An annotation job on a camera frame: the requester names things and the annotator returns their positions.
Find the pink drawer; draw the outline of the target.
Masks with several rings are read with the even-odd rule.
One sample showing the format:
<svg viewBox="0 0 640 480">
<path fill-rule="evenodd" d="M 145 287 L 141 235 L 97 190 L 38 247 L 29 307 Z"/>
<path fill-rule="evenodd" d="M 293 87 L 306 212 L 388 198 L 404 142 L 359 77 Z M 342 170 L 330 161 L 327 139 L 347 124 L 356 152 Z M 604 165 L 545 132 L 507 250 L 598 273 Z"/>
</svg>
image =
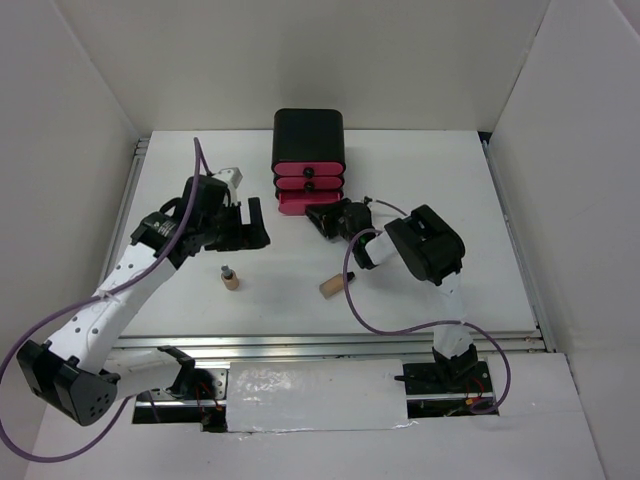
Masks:
<svg viewBox="0 0 640 480">
<path fill-rule="evenodd" d="M 283 215 L 302 216 L 308 206 L 331 204 L 342 197 L 341 191 L 281 191 L 278 211 Z"/>
<path fill-rule="evenodd" d="M 280 177 L 339 177 L 345 166 L 339 162 L 279 162 L 272 168 Z"/>
<path fill-rule="evenodd" d="M 277 177 L 274 185 L 283 191 L 333 191 L 343 187 L 344 179 L 342 176 Z"/>
</svg>

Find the black drawer organizer cabinet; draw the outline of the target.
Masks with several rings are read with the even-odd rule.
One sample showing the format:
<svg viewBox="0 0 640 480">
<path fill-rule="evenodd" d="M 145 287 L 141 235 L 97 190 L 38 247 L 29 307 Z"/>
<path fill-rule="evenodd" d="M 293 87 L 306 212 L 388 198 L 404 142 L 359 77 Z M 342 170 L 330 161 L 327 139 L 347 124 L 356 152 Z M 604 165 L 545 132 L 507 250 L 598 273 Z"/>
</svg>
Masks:
<svg viewBox="0 0 640 480">
<path fill-rule="evenodd" d="M 274 115 L 271 169 L 281 176 L 335 176 L 346 170 L 344 124 L 335 109 L 282 108 Z"/>
</svg>

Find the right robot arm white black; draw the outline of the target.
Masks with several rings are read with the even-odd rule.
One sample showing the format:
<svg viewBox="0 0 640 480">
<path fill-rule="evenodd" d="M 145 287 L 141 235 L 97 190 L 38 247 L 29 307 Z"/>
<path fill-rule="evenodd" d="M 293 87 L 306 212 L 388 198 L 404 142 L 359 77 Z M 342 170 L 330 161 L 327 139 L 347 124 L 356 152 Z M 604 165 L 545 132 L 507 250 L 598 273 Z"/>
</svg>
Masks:
<svg viewBox="0 0 640 480">
<path fill-rule="evenodd" d="M 457 391 L 468 382 L 478 363 L 470 325 L 463 321 L 464 308 L 458 291 L 466 254 L 464 242 L 427 205 L 421 205 L 377 230 L 372 223 L 371 202 L 366 198 L 362 202 L 342 199 L 328 204 L 311 204 L 306 207 L 305 214 L 326 239 L 340 237 L 348 242 L 341 272 L 344 285 L 348 284 L 351 259 L 360 268 L 372 270 L 398 255 L 416 280 L 436 287 L 443 298 L 447 317 L 400 330 L 381 330 L 369 325 L 356 310 L 350 292 L 346 291 L 345 295 L 358 323 L 373 334 L 402 336 L 431 329 L 436 382 L 446 391 Z"/>
</svg>

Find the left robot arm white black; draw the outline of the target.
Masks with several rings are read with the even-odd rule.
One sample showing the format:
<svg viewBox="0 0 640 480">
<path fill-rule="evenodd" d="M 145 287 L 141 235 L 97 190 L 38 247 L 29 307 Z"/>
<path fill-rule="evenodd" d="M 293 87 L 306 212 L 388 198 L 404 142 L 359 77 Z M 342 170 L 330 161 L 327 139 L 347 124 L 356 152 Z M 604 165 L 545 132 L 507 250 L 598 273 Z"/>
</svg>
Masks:
<svg viewBox="0 0 640 480">
<path fill-rule="evenodd" d="M 44 343 L 26 341 L 16 359 L 33 393 L 81 426 L 97 422 L 118 399 L 163 389 L 191 395 L 211 377 L 174 346 L 132 356 L 113 352 L 121 333 L 154 292 L 201 250 L 262 249 L 270 238 L 260 201 L 243 223 L 236 190 L 242 174 L 227 168 L 187 180 L 181 196 L 143 218 L 121 259 L 90 304 Z"/>
</svg>

